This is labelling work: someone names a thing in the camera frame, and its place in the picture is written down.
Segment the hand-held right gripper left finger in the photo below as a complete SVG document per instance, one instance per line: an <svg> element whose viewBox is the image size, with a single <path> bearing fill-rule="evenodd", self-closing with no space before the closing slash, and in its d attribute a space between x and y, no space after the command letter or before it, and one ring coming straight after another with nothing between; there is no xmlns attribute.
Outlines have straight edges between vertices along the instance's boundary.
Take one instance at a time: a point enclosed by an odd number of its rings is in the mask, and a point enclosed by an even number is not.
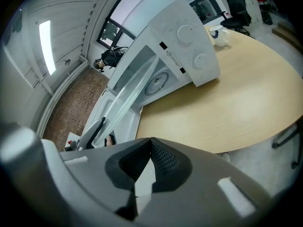
<svg viewBox="0 0 303 227"><path fill-rule="evenodd" d="M135 183L151 154L151 140L62 153L69 176L64 195L77 227L150 227L138 212Z"/></svg>

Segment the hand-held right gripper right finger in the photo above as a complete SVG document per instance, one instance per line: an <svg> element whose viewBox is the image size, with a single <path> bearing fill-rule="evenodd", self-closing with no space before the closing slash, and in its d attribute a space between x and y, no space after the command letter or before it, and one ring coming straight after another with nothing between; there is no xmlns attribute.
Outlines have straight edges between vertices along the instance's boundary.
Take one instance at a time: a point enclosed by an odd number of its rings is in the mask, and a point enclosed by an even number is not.
<svg viewBox="0 0 303 227"><path fill-rule="evenodd" d="M220 156L173 141L151 141L191 163L187 180L170 192L156 192L141 213L148 227L252 227L277 205L254 179Z"/></svg>

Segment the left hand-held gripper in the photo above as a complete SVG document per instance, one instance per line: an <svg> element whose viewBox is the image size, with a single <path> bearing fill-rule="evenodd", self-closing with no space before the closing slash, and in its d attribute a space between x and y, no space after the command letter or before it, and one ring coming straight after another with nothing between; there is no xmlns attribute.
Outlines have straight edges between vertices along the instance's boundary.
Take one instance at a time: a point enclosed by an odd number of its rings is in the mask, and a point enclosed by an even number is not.
<svg viewBox="0 0 303 227"><path fill-rule="evenodd" d="M76 150L82 150L82 149L92 149L94 146L92 145L93 140L103 127L105 117L102 117L101 119L96 120L81 136L78 140L70 140L67 141L64 151L76 151ZM109 134L104 139L104 146L113 146L116 144L116 138L114 134Z"/></svg>

